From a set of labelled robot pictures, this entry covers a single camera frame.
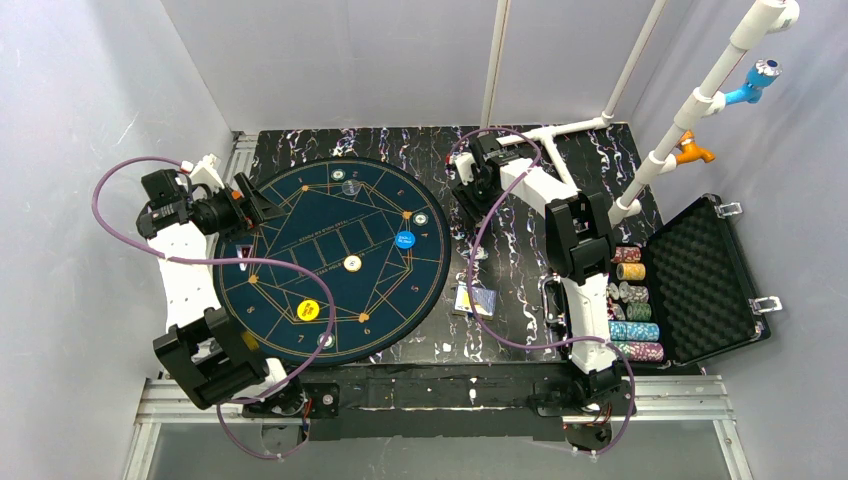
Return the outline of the green chip mat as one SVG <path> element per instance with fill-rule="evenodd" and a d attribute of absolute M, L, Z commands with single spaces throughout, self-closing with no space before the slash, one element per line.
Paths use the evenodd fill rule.
<path fill-rule="evenodd" d="M 317 344 L 322 348 L 323 351 L 329 350 L 335 345 L 335 343 L 335 335 L 332 333 L 322 332 L 318 336 Z"/>
<path fill-rule="evenodd" d="M 411 217 L 412 222 L 417 226 L 424 226 L 429 221 L 429 216 L 424 212 L 417 212 Z"/>
<path fill-rule="evenodd" d="M 342 169 L 335 169 L 331 171 L 330 177 L 335 182 L 342 182 L 346 178 L 346 172 Z"/>

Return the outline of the blue dealer button disc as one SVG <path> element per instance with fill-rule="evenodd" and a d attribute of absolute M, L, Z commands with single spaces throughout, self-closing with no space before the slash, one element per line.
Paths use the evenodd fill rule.
<path fill-rule="evenodd" d="M 408 230 L 399 231 L 394 238 L 394 245 L 401 250 L 411 249 L 415 243 L 415 234 Z"/>

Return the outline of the green chip mat top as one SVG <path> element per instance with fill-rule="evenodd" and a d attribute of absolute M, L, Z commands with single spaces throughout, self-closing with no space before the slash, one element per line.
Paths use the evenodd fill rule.
<path fill-rule="evenodd" d="M 330 177 L 335 182 L 342 182 L 346 178 L 346 172 L 342 169 L 335 169 L 331 171 Z"/>

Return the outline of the clear dealer button disc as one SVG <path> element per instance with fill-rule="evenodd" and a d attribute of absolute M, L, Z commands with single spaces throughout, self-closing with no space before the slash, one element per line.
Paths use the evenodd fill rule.
<path fill-rule="evenodd" d="M 342 193 L 349 197 L 355 197 L 361 190 L 362 183 L 356 179 L 345 180 L 341 184 Z"/>

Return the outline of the yellow dealer button disc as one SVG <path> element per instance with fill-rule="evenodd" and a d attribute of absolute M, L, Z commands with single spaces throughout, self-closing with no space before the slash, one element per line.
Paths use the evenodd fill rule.
<path fill-rule="evenodd" d="M 313 299 L 304 299 L 299 303 L 296 309 L 296 315 L 303 322 L 311 322 L 317 319 L 320 315 L 321 307 L 319 303 Z"/>

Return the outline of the green chip mat bottom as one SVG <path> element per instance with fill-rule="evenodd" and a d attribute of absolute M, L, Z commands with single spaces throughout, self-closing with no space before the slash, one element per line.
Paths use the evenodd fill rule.
<path fill-rule="evenodd" d="M 335 345 L 335 343 L 335 335 L 332 333 L 322 332 L 318 336 L 317 344 L 322 348 L 323 351 L 329 350 Z"/>

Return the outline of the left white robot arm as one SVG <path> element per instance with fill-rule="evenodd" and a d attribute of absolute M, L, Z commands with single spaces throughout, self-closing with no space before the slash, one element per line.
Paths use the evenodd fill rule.
<path fill-rule="evenodd" d="M 262 400 L 287 387 L 280 361 L 261 353 L 258 340 L 221 306 L 205 260 L 207 238 L 241 239 L 282 209 L 243 174 L 237 186 L 197 184 L 176 169 L 142 177 L 149 201 L 136 226 L 149 247 L 164 253 L 159 267 L 167 300 L 166 332 L 153 349 L 164 370 L 192 403 L 208 409 L 237 398 Z"/>

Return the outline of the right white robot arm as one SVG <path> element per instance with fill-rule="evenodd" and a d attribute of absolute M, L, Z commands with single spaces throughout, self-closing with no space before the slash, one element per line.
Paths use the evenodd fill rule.
<path fill-rule="evenodd" d="M 607 345 L 606 289 L 616 245 L 604 196 L 555 178 L 541 167 L 540 152 L 525 158 L 504 147 L 492 129 L 462 139 L 467 152 L 446 159 L 457 175 L 454 197 L 482 227 L 509 195 L 542 215 L 548 266 L 564 290 L 575 339 L 571 361 L 584 374 L 612 368 L 616 355 Z"/>

